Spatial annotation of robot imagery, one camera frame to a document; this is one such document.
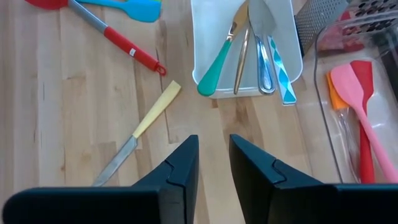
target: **utensil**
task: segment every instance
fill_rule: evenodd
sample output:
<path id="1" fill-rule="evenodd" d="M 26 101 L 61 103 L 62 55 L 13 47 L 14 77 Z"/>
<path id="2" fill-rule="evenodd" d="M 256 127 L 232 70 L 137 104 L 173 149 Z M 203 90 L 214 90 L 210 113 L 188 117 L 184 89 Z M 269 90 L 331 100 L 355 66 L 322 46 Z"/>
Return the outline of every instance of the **utensil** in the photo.
<path id="1" fill-rule="evenodd" d="M 164 90 L 159 99 L 155 102 L 144 119 L 139 123 L 137 129 L 133 132 L 130 138 L 124 143 L 122 148 L 113 157 L 109 164 L 102 170 L 99 176 L 95 179 L 93 186 L 99 187 L 104 185 L 112 175 L 119 169 L 121 164 L 129 157 L 129 155 L 137 147 L 137 138 L 156 120 L 156 118 L 168 107 L 174 100 L 181 86 L 172 81 L 170 85 Z"/>
<path id="2" fill-rule="evenodd" d="M 263 30 L 262 38 L 267 44 L 264 44 L 267 55 L 272 62 L 273 66 L 270 66 L 270 71 L 276 75 L 280 96 L 282 98 L 283 105 L 295 104 L 297 99 L 293 91 L 290 78 L 287 76 L 286 69 L 284 67 L 282 58 L 277 50 L 277 46 L 272 38 L 272 32 L 275 29 L 276 23 L 274 16 L 272 16 L 267 4 L 263 0 L 250 0 L 250 12 L 253 17 L 256 18 L 255 26 L 261 27 Z"/>
<path id="3" fill-rule="evenodd" d="M 390 161 L 382 144 L 379 142 L 376 133 L 363 110 L 364 91 L 360 82 L 356 78 L 353 68 L 350 64 L 344 64 L 335 67 L 331 71 L 331 80 L 335 90 L 352 109 L 355 110 L 361 121 L 366 135 L 368 136 L 374 150 L 374 154 L 387 180 L 392 183 L 398 183 L 398 173 Z"/>
<path id="4" fill-rule="evenodd" d="M 152 71 L 159 72 L 160 75 L 166 74 L 166 69 L 158 60 L 145 53 L 138 46 L 127 40 L 123 35 L 115 29 L 105 24 L 101 19 L 94 16 L 89 10 L 83 7 L 75 0 L 25 0 L 30 4 L 41 7 L 42 9 L 60 9 L 69 6 L 76 14 L 82 17 L 86 22 L 92 25 L 96 30 L 102 33 L 108 40 L 122 49 L 125 53 L 134 57 L 141 64 L 145 65 Z"/>
<path id="5" fill-rule="evenodd" d="M 343 136 L 345 137 L 346 145 L 347 145 L 347 152 L 348 155 L 348 163 L 349 168 L 351 169 L 351 173 L 355 179 L 355 181 L 359 182 L 359 175 L 358 175 L 358 147 L 353 141 L 354 135 L 352 130 L 349 128 L 347 119 L 348 119 L 348 110 L 349 105 L 341 99 L 341 97 L 337 94 L 335 87 L 330 78 L 331 72 L 328 72 L 326 75 L 326 79 L 328 80 L 328 87 L 329 87 L 329 96 L 331 105 L 334 111 L 337 114 L 339 125 L 343 130 Z"/>
<path id="6" fill-rule="evenodd" d="M 77 0 L 80 3 L 96 4 L 123 10 L 131 19 L 140 22 L 155 22 L 160 16 L 162 3 L 153 0 Z"/>
<path id="7" fill-rule="evenodd" d="M 365 114 L 367 114 L 368 100 L 370 99 L 370 97 L 372 97 L 374 92 L 372 63 L 363 60 L 354 60 L 350 64 L 353 68 L 356 78 L 362 86 L 364 93 L 362 107 Z M 359 171 L 361 183 L 373 184 L 375 183 L 375 178 L 371 146 L 365 130 L 361 124 L 359 124 L 359 151 Z"/>
<path id="8" fill-rule="evenodd" d="M 267 34 L 265 30 L 265 23 L 268 23 L 264 17 L 262 10 L 262 3 L 257 0 L 250 0 L 249 2 L 249 20 L 254 32 L 257 48 L 257 76 L 259 91 L 262 94 L 273 94 L 275 91 L 275 83 L 272 79 L 272 70 L 270 65 L 270 57 L 267 55 L 266 48 Z"/>
<path id="9" fill-rule="evenodd" d="M 247 18 L 248 2 L 244 1 L 239 7 L 238 11 L 236 11 L 231 28 L 229 29 L 228 36 L 220 52 L 198 84 L 197 89 L 201 95 L 210 96 L 216 91 L 218 79 L 220 78 L 220 73 L 223 68 L 225 58 L 228 54 L 228 50 L 231 47 L 232 41 L 235 39 L 236 35 L 243 28 Z"/>
<path id="10" fill-rule="evenodd" d="M 241 47 L 241 53 L 239 54 L 238 60 L 238 69 L 236 69 L 236 78 L 235 78 L 235 85 L 234 85 L 234 94 L 238 94 L 239 85 L 241 84 L 242 73 L 244 63 L 246 61 L 246 54 L 248 53 L 248 45 L 249 45 L 249 38 L 250 38 L 250 26 L 246 28 L 246 32 L 244 33 L 244 39 Z"/>

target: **pink spatula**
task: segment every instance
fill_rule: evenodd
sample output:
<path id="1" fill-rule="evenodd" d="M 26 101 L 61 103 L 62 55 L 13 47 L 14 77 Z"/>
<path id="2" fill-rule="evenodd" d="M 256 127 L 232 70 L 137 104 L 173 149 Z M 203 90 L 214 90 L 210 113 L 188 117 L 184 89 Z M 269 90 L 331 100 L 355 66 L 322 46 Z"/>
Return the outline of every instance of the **pink spatula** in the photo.
<path id="1" fill-rule="evenodd" d="M 380 164 L 383 174 L 386 176 L 386 179 L 389 182 L 398 183 L 398 172 L 394 168 L 394 165 L 390 161 L 382 144 L 379 142 L 376 133 L 373 131 L 368 117 L 363 110 L 362 103 L 364 92 L 351 65 L 344 64 L 335 67 L 331 71 L 331 80 L 341 99 L 355 110 L 355 113 L 358 116 L 366 135 L 368 135 L 371 145 L 373 146 L 374 154 Z"/>

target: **red handle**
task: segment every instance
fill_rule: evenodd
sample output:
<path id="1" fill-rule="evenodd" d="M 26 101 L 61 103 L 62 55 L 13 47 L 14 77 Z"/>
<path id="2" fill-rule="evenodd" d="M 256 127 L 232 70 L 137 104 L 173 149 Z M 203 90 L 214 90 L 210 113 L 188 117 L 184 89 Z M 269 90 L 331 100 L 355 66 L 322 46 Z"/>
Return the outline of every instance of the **red handle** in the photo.
<path id="1" fill-rule="evenodd" d="M 374 184 L 374 168 L 373 168 L 373 160 L 372 160 L 372 152 L 371 145 L 368 139 L 368 136 L 365 133 L 365 130 L 360 124 L 359 127 L 359 150 L 360 150 L 360 178 L 361 183 L 363 184 Z"/>
<path id="2" fill-rule="evenodd" d="M 145 65 L 147 68 L 151 69 L 152 71 L 159 72 L 160 75 L 166 75 L 166 68 L 161 65 L 158 60 L 145 53 L 135 44 L 130 42 L 130 40 L 127 40 L 127 38 L 119 34 L 112 27 L 107 27 L 104 31 L 104 35 L 111 42 L 113 42 L 120 49 L 122 49 L 125 53 L 134 57 L 137 61 Z"/>

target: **blue spatula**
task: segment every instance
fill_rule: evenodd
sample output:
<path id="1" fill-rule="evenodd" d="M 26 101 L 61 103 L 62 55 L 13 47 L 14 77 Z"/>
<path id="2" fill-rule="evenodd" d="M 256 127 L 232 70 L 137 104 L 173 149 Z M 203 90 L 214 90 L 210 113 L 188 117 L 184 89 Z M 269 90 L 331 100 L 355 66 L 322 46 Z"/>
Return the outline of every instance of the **blue spatula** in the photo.
<path id="1" fill-rule="evenodd" d="M 162 3 L 153 0 L 77 0 L 80 3 L 96 4 L 123 10 L 131 19 L 140 22 L 155 22 L 160 16 Z"/>

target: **knife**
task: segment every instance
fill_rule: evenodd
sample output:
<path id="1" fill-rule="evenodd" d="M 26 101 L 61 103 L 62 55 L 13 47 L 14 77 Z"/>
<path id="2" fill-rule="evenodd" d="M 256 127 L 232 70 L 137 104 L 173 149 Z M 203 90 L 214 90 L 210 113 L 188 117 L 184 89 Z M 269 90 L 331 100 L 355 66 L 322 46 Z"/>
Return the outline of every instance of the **knife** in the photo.
<path id="1" fill-rule="evenodd" d="M 95 179 L 93 186 L 100 187 L 107 183 L 112 175 L 119 169 L 122 163 L 130 156 L 130 154 L 137 147 L 137 138 L 156 120 L 156 118 L 168 107 L 174 100 L 181 86 L 172 81 L 170 85 L 161 94 L 159 99 L 155 102 L 152 108 L 145 115 L 144 119 L 139 123 L 137 129 L 133 132 L 130 138 L 124 143 L 118 153 L 112 158 L 109 164 L 102 170 L 99 176 Z"/>
<path id="2" fill-rule="evenodd" d="M 239 85 L 241 84 L 242 73 L 244 68 L 244 63 L 246 61 L 246 54 L 248 53 L 248 45 L 249 45 L 249 38 L 250 38 L 250 26 L 246 29 L 244 33 L 244 39 L 242 42 L 241 53 L 239 54 L 238 60 L 238 68 L 236 69 L 236 77 L 235 77 L 235 85 L 234 85 L 234 94 L 238 94 Z"/>
<path id="3" fill-rule="evenodd" d="M 244 1 L 234 16 L 228 36 L 220 52 L 198 84 L 197 90 L 201 95 L 211 96 L 216 91 L 218 79 L 220 78 L 220 73 L 223 68 L 225 58 L 228 54 L 228 50 L 231 47 L 232 41 L 242 29 L 247 18 L 248 2 Z"/>
<path id="4" fill-rule="evenodd" d="M 275 83 L 272 77 L 273 71 L 271 69 L 271 58 L 268 57 L 267 51 L 270 52 L 265 31 L 265 17 L 264 11 L 261 11 L 261 6 L 258 6 L 257 0 L 250 0 L 249 2 L 249 21 L 254 32 L 257 47 L 257 76 L 259 91 L 262 94 L 273 94 L 275 91 Z"/>

